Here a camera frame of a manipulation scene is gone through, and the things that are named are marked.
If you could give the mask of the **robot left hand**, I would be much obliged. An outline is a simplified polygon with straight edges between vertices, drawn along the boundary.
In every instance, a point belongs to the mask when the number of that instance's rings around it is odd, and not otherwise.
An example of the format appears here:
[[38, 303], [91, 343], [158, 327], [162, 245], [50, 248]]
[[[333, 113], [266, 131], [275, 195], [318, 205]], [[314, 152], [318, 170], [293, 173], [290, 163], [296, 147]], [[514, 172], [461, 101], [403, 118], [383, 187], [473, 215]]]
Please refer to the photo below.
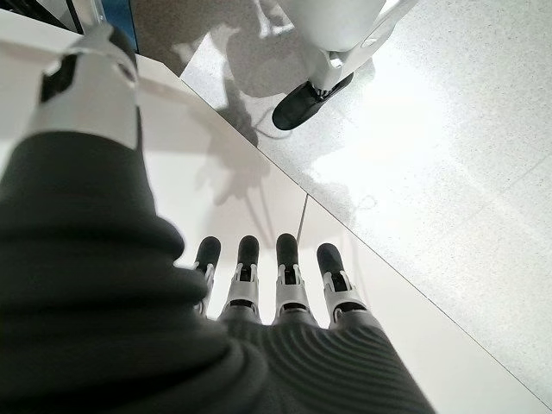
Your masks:
[[272, 324], [251, 235], [221, 316], [205, 316], [220, 243], [176, 266], [184, 242], [155, 209], [137, 84], [134, 50], [107, 23], [42, 74], [1, 177], [2, 412], [432, 412], [333, 244], [317, 249], [328, 328], [289, 234]]

